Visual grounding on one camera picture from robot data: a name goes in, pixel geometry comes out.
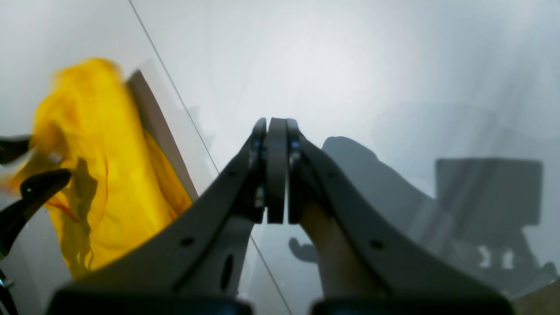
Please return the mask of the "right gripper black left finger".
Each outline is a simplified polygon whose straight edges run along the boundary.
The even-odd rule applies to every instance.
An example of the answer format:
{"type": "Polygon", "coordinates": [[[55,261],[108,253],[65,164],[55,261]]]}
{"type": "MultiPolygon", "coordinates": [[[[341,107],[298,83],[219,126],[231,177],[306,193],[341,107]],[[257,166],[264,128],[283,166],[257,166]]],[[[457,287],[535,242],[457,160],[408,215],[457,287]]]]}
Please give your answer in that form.
{"type": "Polygon", "coordinates": [[[239,153],[174,223],[56,293],[49,315],[250,315],[235,299],[251,231],[284,221],[287,122],[258,120],[239,153]]]}

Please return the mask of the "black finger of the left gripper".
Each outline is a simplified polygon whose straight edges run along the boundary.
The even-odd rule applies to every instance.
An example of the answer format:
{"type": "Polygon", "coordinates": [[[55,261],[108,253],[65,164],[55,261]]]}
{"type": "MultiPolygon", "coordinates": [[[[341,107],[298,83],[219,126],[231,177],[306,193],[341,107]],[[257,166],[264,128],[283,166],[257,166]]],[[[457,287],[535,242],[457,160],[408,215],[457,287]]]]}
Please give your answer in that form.
{"type": "Polygon", "coordinates": [[[0,212],[0,255],[10,253],[16,238],[34,214],[70,182],[68,169],[36,174],[20,185],[21,199],[0,212]]]}
{"type": "Polygon", "coordinates": [[[0,164],[9,164],[30,151],[32,135],[0,137],[0,164]]]}

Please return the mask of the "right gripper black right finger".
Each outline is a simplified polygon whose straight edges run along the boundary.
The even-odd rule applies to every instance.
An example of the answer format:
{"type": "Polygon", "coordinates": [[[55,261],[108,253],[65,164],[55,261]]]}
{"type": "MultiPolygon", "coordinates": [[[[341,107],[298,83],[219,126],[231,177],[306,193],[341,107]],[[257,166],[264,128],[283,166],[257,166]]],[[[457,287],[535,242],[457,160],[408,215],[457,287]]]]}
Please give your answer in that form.
{"type": "Polygon", "coordinates": [[[313,315],[512,315],[505,297],[390,224],[287,120],[290,224],[314,244],[324,289],[313,315]]]}

